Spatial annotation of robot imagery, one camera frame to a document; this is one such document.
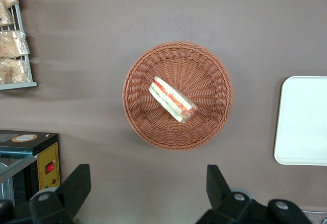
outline glass panel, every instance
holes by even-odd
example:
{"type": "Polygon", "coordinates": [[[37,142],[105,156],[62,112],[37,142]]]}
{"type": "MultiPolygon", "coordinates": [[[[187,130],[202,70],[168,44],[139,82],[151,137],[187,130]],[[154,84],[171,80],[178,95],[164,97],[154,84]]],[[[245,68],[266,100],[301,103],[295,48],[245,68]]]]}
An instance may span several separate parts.
{"type": "Polygon", "coordinates": [[[37,156],[26,154],[2,153],[0,154],[0,183],[14,176],[16,173],[36,161],[37,156]]]}

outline wicker basket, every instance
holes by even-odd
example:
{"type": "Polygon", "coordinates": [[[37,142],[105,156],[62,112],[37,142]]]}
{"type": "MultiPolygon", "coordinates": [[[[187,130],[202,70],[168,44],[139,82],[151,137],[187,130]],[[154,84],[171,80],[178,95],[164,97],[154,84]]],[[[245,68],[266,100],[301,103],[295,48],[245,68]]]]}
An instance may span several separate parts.
{"type": "Polygon", "coordinates": [[[168,150],[188,150],[211,140],[223,128],[232,108],[230,76],[207,49],[191,42],[162,43],[145,52],[130,69],[123,104],[133,129],[150,144],[168,150]],[[186,123],[176,121],[149,92],[158,76],[197,106],[186,123]]]}

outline appliance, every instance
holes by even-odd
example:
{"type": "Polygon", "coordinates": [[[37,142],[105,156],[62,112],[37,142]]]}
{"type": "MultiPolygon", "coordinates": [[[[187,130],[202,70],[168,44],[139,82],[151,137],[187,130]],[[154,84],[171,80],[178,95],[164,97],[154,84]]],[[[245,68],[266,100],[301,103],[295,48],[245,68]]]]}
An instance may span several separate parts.
{"type": "Polygon", "coordinates": [[[0,130],[0,199],[20,205],[60,186],[58,144],[56,133],[0,130]]]}

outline yellow panel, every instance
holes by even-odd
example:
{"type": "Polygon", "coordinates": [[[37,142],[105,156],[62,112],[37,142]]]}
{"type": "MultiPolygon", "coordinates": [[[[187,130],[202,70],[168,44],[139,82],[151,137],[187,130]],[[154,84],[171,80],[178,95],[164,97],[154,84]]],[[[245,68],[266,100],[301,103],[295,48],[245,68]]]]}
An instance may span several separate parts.
{"type": "Polygon", "coordinates": [[[40,190],[60,186],[58,142],[38,154],[37,169],[40,190]]]}

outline gray surface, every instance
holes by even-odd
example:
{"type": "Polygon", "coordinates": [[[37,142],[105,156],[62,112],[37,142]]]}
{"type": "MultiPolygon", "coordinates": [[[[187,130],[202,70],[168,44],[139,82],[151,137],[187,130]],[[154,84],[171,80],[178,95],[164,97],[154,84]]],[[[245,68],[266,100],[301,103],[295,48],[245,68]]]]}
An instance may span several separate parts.
{"type": "Polygon", "coordinates": [[[261,203],[327,208],[327,170],[273,158],[282,82],[327,74],[326,0],[21,0],[38,87],[1,91],[1,129],[61,134],[65,178],[90,163],[83,223],[195,223],[209,208],[207,164],[261,203]],[[230,72],[232,115],[208,144],[171,152],[144,142],[122,106],[123,83],[149,48],[185,40],[230,72]]]}

